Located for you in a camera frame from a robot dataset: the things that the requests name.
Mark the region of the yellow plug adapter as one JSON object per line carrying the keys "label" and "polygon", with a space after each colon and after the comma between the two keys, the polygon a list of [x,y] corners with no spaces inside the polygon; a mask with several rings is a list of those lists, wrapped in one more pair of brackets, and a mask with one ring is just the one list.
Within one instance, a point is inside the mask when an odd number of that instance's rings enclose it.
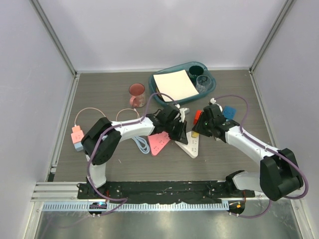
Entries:
{"label": "yellow plug adapter", "polygon": [[191,137],[197,138],[199,136],[199,133],[192,131],[191,132]]}

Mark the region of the red cube socket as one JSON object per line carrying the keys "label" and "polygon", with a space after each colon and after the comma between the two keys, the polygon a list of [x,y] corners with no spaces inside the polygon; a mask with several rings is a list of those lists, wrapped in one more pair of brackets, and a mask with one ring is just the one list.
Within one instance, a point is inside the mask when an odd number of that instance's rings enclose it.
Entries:
{"label": "red cube socket", "polygon": [[202,111],[201,111],[201,110],[197,110],[197,111],[196,111],[196,114],[195,114],[195,117],[194,117],[194,120],[193,120],[193,124],[194,124],[194,125],[197,124],[197,122],[198,122],[198,120],[199,120],[201,114],[202,114]]}

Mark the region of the white triangular power strip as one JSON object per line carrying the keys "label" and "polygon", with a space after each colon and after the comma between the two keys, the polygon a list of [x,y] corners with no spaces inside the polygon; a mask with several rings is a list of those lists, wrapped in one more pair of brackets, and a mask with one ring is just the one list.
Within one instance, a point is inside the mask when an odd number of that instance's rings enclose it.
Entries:
{"label": "white triangular power strip", "polygon": [[175,142],[188,156],[195,159],[198,156],[199,149],[199,134],[195,133],[195,137],[192,136],[192,131],[186,133],[188,144],[181,142]]}

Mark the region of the pink triangular power strip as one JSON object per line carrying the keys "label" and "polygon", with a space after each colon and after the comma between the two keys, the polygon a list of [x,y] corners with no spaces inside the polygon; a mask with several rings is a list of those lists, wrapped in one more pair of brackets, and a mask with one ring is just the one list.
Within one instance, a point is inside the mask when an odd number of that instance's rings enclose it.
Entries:
{"label": "pink triangular power strip", "polygon": [[161,150],[169,143],[170,138],[167,132],[149,135],[148,142],[152,156],[157,156]]}

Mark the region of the blue cube socket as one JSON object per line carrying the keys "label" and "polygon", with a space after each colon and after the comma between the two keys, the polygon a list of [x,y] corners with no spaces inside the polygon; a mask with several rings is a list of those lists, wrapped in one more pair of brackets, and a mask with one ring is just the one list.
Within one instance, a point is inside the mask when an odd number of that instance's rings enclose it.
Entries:
{"label": "blue cube socket", "polygon": [[222,113],[226,119],[233,120],[235,118],[236,112],[237,111],[235,108],[230,106],[225,106]]}

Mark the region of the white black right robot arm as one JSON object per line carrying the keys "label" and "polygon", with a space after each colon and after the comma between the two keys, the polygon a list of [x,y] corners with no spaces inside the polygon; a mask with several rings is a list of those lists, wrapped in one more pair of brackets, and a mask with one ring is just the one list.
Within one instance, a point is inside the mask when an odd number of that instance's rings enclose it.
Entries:
{"label": "white black right robot arm", "polygon": [[204,107],[192,130],[239,149],[259,165],[257,173],[240,170],[230,175],[230,181],[225,184],[229,196],[251,190],[277,201],[303,187],[304,181],[291,150],[279,150],[252,136],[238,122],[227,120],[218,104]]}

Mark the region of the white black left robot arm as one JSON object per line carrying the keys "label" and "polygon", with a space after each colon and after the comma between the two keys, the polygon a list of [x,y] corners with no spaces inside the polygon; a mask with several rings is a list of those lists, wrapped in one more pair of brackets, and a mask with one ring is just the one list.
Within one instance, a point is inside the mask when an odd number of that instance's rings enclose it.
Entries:
{"label": "white black left robot arm", "polygon": [[169,139],[188,144],[185,120],[188,113],[188,108],[168,104],[163,109],[138,119],[110,121],[106,117],[100,118],[81,140],[89,162],[89,193],[96,199],[105,195],[106,162],[112,157],[118,144],[124,140],[166,132]]}

